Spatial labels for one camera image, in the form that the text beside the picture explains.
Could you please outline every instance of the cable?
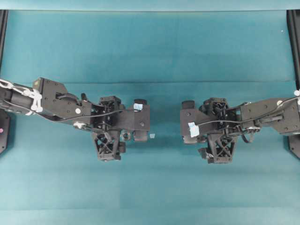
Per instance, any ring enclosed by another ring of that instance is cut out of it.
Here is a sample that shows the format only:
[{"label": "cable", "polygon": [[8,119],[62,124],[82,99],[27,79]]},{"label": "cable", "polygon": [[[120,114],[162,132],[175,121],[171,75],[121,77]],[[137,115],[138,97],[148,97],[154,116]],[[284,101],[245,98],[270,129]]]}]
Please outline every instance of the cable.
[{"label": "cable", "polygon": [[266,112],[264,113],[263,115],[260,115],[260,116],[257,116],[255,118],[252,118],[252,119],[248,119],[248,120],[241,120],[241,121],[233,121],[233,120],[211,120],[211,121],[207,121],[207,122],[203,122],[203,123],[199,123],[199,124],[196,124],[196,126],[202,126],[202,125],[205,125],[205,124],[209,124],[209,123],[216,123],[216,122],[227,122],[227,123],[246,123],[246,122],[249,122],[249,121],[254,121],[254,120],[258,120],[258,119],[261,119],[265,116],[268,116],[269,114],[272,114],[274,112],[276,112],[281,106],[283,106],[285,103],[288,103],[290,101],[293,101],[295,99],[298,99],[300,98],[299,96],[296,96],[296,97],[292,97],[292,98],[289,98],[285,101],[283,101],[282,103],[280,103],[275,109],[269,111],[269,112]]},{"label": "cable", "polygon": [[[28,111],[32,111],[31,109],[27,108],[27,107],[24,107],[24,106],[21,106],[21,105],[17,105],[17,104],[14,104],[14,103],[11,103],[11,102],[8,102],[6,100],[3,100],[5,103],[9,104],[9,105],[12,105],[12,106],[15,106],[15,107],[20,107],[22,109],[25,109],[25,110],[28,110]],[[111,114],[115,114],[115,113],[120,113],[120,112],[123,112],[123,111],[133,111],[133,112],[138,112],[137,110],[128,110],[128,109],[119,109],[119,110],[115,110],[115,111],[112,111],[112,112],[107,112],[107,113],[103,113],[103,114],[96,114],[96,115],[87,115],[87,116],[74,116],[74,117],[70,117],[70,118],[66,118],[66,119],[60,119],[60,120],[53,120],[51,119],[50,117],[48,116],[45,116],[43,114],[40,114],[39,112],[34,112],[35,114],[39,115],[40,117],[44,118],[44,119],[47,119],[47,120],[50,120],[52,122],[62,122],[62,121],[68,121],[68,120],[75,120],[75,119],[78,119],[78,118],[93,118],[93,117],[100,117],[100,116],[108,116],[108,115],[111,115]]]},{"label": "cable", "polygon": [[232,109],[237,109],[237,108],[240,108],[240,107],[242,107],[243,105],[246,105],[246,104],[248,104],[248,102],[244,102],[244,103],[242,103],[240,105],[237,105],[235,107],[227,108],[227,109],[225,109],[225,111],[232,110]]}]

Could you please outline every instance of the white label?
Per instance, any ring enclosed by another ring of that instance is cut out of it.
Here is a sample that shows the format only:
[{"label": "white label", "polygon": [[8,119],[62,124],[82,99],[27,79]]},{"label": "white label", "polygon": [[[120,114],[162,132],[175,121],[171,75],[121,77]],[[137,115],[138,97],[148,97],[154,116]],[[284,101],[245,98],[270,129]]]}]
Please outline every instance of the white label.
[{"label": "white label", "polygon": [[136,110],[142,110],[143,109],[143,105],[142,104],[134,103],[133,108],[136,109]]},{"label": "white label", "polygon": [[199,127],[195,125],[194,122],[188,123],[189,131],[191,133],[191,137],[197,137],[200,134]]}]

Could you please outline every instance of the black cable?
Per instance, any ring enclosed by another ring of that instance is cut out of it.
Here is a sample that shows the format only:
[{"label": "black cable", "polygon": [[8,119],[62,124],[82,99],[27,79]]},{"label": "black cable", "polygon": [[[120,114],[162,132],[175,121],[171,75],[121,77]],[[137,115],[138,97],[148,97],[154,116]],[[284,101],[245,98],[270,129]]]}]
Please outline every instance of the black cable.
[{"label": "black cable", "polygon": [[[28,111],[33,111],[27,107],[24,107],[24,106],[21,106],[21,105],[17,105],[17,104],[14,104],[14,103],[11,103],[11,102],[8,102],[6,100],[3,100],[5,103],[9,104],[9,105],[12,105],[12,106],[15,106],[15,107],[20,107],[22,109],[25,109],[25,110],[28,110]],[[93,118],[93,117],[100,117],[100,116],[108,116],[108,115],[111,115],[111,114],[114,114],[114,113],[120,113],[120,112],[123,112],[123,111],[133,111],[133,112],[140,112],[140,111],[137,111],[137,110],[128,110],[128,109],[119,109],[119,110],[115,110],[115,111],[112,111],[112,112],[107,112],[107,113],[103,113],[103,114],[96,114],[96,115],[87,115],[87,116],[74,116],[74,117],[70,117],[70,118],[66,118],[66,119],[60,119],[60,120],[53,120],[51,119],[50,117],[48,116],[45,116],[43,114],[40,114],[39,112],[35,112],[33,111],[35,114],[39,115],[40,117],[44,118],[44,119],[47,119],[47,120],[50,120],[52,122],[62,122],[62,121],[67,121],[67,120],[75,120],[75,119],[78,119],[78,118]]]},{"label": "black cable", "polygon": [[282,103],[280,103],[275,109],[269,111],[269,112],[266,112],[264,113],[263,115],[260,115],[260,116],[257,116],[255,118],[252,118],[252,119],[248,119],[248,120],[241,120],[241,121],[233,121],[233,120],[211,120],[211,121],[207,121],[207,122],[203,122],[203,123],[199,123],[199,124],[196,124],[196,126],[202,126],[202,125],[205,125],[205,124],[209,124],[209,123],[217,123],[217,122],[224,122],[224,123],[246,123],[246,122],[250,122],[250,121],[254,121],[254,120],[258,120],[258,119],[261,119],[265,116],[268,116],[269,114],[273,114],[274,112],[276,112],[281,106],[283,106],[285,103],[287,102],[290,102],[290,101],[293,101],[295,99],[298,99],[300,98],[299,96],[296,96],[296,97],[292,97],[292,98],[289,98],[285,101],[283,101]]}]

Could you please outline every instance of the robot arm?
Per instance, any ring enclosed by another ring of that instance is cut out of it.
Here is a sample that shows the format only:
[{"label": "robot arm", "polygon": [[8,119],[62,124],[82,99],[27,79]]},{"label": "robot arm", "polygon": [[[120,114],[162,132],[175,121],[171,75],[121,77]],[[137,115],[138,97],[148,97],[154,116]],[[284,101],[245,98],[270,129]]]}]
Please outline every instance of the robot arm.
[{"label": "robot arm", "polygon": [[115,96],[101,97],[98,104],[68,93],[62,83],[39,78],[33,87],[0,79],[0,108],[25,115],[37,114],[47,120],[72,125],[92,133],[99,160],[120,160],[131,135],[146,142],[150,130],[150,107],[136,99],[128,109]]},{"label": "robot arm", "polygon": [[232,108],[225,98],[210,98],[199,109],[194,101],[185,101],[180,111],[183,141],[207,143],[199,153],[208,163],[229,163],[238,136],[251,143],[262,127],[272,127],[282,135],[299,134],[298,98],[270,98]]}]

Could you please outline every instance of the teal table surface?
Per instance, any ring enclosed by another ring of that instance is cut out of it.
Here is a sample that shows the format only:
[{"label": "teal table surface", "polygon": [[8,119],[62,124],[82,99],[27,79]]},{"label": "teal table surface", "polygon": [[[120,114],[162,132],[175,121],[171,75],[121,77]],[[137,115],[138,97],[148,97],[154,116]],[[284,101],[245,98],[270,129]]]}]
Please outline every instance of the teal table surface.
[{"label": "teal table surface", "polygon": [[300,160],[266,127],[209,165],[180,136],[181,102],[292,97],[285,11],[11,11],[0,77],[66,83],[91,101],[145,98],[154,139],[97,160],[90,133],[12,115],[0,155],[0,224],[298,225]]}]

